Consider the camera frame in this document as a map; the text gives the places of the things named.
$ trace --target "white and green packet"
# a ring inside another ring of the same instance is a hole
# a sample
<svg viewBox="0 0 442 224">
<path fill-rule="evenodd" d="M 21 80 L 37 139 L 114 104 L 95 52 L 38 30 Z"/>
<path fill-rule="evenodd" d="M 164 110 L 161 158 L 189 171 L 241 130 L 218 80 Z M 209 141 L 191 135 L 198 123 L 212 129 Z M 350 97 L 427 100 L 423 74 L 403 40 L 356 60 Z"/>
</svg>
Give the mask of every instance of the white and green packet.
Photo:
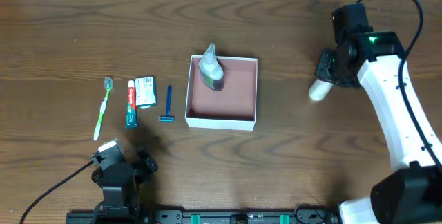
<svg viewBox="0 0 442 224">
<path fill-rule="evenodd" d="M 137 108 L 144 109 L 157 105 L 157 91 L 154 77 L 136 78 L 135 92 Z"/>
</svg>

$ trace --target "green clip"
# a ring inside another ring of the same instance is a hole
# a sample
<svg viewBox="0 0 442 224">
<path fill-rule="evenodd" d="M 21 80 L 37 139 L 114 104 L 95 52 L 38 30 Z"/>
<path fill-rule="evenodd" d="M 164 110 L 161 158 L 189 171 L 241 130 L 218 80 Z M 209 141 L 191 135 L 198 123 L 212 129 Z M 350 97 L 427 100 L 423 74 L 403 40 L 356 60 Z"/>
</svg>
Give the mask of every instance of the green clip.
<svg viewBox="0 0 442 224">
<path fill-rule="evenodd" d="M 288 215 L 288 214 L 281 214 L 280 217 L 281 217 L 281 223 L 280 224 L 290 224 L 290 215 Z"/>
<path fill-rule="evenodd" d="M 200 224 L 200 215 L 192 214 L 191 215 L 191 224 Z"/>
</svg>

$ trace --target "plastic bottle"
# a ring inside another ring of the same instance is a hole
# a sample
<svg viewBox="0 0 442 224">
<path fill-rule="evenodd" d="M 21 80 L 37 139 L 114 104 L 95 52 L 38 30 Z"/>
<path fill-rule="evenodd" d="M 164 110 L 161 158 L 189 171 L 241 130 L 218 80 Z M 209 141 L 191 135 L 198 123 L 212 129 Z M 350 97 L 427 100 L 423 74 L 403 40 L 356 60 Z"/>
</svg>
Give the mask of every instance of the plastic bottle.
<svg viewBox="0 0 442 224">
<path fill-rule="evenodd" d="M 215 44 L 210 44 L 204 52 L 198 67 L 200 68 L 201 80 L 210 89 L 221 91 L 224 88 L 224 71 L 216 60 Z"/>
</svg>

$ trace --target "toothbrush handle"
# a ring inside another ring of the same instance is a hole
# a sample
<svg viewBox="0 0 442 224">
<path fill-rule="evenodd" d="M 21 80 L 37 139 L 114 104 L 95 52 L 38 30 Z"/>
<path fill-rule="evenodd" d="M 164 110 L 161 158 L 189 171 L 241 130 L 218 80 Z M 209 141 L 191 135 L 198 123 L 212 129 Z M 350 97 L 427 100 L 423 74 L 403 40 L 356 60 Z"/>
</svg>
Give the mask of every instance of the toothbrush handle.
<svg viewBox="0 0 442 224">
<path fill-rule="evenodd" d="M 97 141 L 99 130 L 102 128 L 103 114 L 104 111 L 106 110 L 107 101 L 108 101 L 107 98 L 105 98 L 102 102 L 102 106 L 99 108 L 99 117 L 97 121 L 97 126 L 95 126 L 95 131 L 94 131 L 94 141 Z"/>
<path fill-rule="evenodd" d="M 167 86 L 167 102 L 166 102 L 166 116 L 171 114 L 171 99 L 172 99 L 172 86 Z"/>
</svg>

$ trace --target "green light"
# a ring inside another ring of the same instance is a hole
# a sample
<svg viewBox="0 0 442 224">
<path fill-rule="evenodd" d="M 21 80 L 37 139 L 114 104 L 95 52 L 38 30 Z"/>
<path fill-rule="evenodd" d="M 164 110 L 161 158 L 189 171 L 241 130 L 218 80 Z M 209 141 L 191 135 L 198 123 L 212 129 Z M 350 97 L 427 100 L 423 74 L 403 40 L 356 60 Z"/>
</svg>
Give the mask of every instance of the green light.
<svg viewBox="0 0 442 224">
<path fill-rule="evenodd" d="M 368 37 L 368 39 L 373 44 L 378 39 L 378 37 Z"/>
</svg>

